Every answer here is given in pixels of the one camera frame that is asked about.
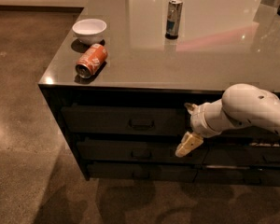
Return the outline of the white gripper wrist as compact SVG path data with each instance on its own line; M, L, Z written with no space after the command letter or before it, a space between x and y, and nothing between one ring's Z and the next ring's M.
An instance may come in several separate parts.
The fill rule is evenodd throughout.
M196 105L185 103L184 107L190 114L190 127L194 133L186 132L177 146L175 155L182 158L203 143L203 138L220 135L231 127L231 121L223 112L222 102Z

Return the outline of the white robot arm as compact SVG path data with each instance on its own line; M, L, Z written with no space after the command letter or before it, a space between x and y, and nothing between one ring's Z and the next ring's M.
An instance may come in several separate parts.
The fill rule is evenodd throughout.
M204 138L227 130L255 126L280 136L280 99L249 84L228 87L213 103L185 104L190 114L190 132L185 132L175 154L181 158L199 147Z

